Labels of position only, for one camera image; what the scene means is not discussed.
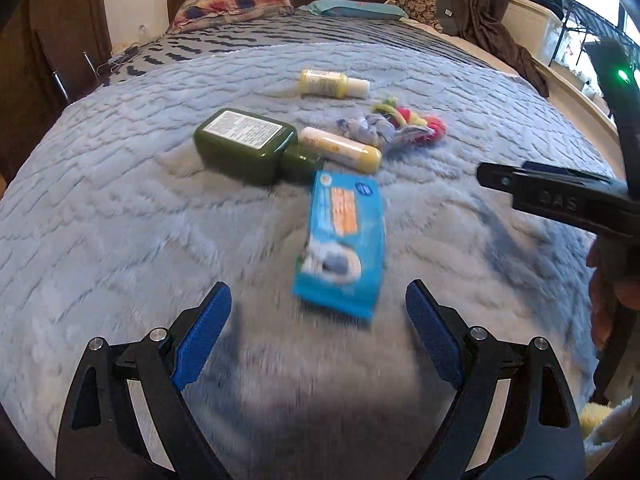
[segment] bed sheet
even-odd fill
[[[372,82],[368,100],[300,97],[309,66]],[[397,96],[441,116],[445,142],[386,160],[385,275],[364,326],[290,293],[308,189],[244,186],[206,170],[192,135],[223,106],[331,128]],[[286,44],[177,62],[69,106],[0,202],[0,401],[53,467],[68,386],[86,343],[139,340],[218,280],[232,316],[186,402],[238,480],[404,480],[454,392],[417,342],[404,291],[497,338],[551,341],[578,409],[596,364],[584,264],[591,237],[511,209],[479,187],[481,161],[609,169],[521,80],[380,44]],[[345,171],[337,166],[330,168]],[[142,404],[142,393],[133,391]],[[148,415],[150,453],[167,464]],[[478,455],[491,447],[497,414]]]
[[[165,36],[119,66],[107,85],[145,75],[164,65],[255,46],[286,43],[374,43],[441,56],[471,66],[487,63],[433,34],[402,22],[332,18],[297,10],[293,16],[271,16]]]

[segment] plush toy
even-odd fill
[[[636,410],[632,401],[629,397],[613,409],[589,403],[582,410],[582,434],[588,433],[584,439],[587,474],[596,469],[633,424]]]
[[[435,138],[427,140],[441,139],[447,131],[447,127],[441,119],[430,115],[420,116],[408,108],[399,107],[398,100],[395,98],[385,99],[381,103],[373,105],[372,111],[385,116],[396,128],[403,128],[404,126],[426,126],[431,128],[435,132]]]
[[[446,127],[437,117],[420,117],[408,108],[387,99],[372,107],[374,113],[359,119],[340,120],[338,128],[346,137],[374,146],[383,153],[408,144],[426,144],[444,137]]]

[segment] wooden cabinet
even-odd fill
[[[61,52],[71,56],[79,49],[96,65],[107,61],[103,0],[23,0],[0,34],[0,174],[7,182],[65,107],[36,34],[62,28],[70,33],[60,40]]]

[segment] blue gripper pad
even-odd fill
[[[175,367],[171,380],[181,392],[187,384],[198,380],[220,332],[231,314],[231,290],[220,286],[191,325],[180,346],[175,349]]]
[[[422,344],[429,352],[440,378],[457,391],[465,380],[460,347],[436,311],[435,300],[433,303],[432,300],[416,283],[410,283],[406,288],[406,311]]]

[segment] blue pillowcase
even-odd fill
[[[400,7],[389,4],[354,2],[353,0],[316,0],[300,7],[316,16],[343,16],[363,20],[399,20],[408,15]]]

